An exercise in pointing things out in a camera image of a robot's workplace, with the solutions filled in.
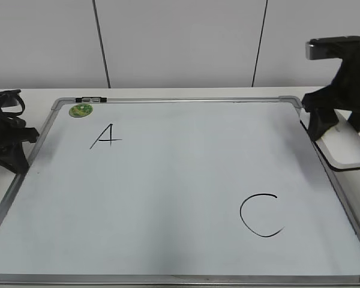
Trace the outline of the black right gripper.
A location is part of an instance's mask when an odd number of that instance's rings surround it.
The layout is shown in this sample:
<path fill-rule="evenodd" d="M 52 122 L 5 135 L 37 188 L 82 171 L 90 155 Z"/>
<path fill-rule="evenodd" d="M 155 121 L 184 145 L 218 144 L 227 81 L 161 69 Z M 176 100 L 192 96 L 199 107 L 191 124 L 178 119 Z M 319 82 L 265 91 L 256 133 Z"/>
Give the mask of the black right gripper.
<path fill-rule="evenodd" d="M 338 124 L 334 109 L 351 111 L 347 121 L 360 133 L 360 44 L 341 59 L 341 65 L 330 84 L 305 94 L 302 105 L 306 112 L 310 112 L 307 132 L 312 141 L 319 140 Z"/>

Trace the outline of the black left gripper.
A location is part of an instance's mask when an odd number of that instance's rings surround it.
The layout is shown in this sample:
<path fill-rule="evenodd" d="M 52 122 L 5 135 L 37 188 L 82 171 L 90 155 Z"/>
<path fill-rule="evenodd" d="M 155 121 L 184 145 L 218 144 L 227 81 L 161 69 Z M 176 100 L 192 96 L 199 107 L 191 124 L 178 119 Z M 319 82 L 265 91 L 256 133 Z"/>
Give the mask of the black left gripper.
<path fill-rule="evenodd" d="M 27 127 L 20 117 L 26 109 L 20 93 L 19 89 L 0 91 L 0 166 L 15 174 L 29 169 L 23 143 L 35 143 L 39 137 L 36 128 Z"/>

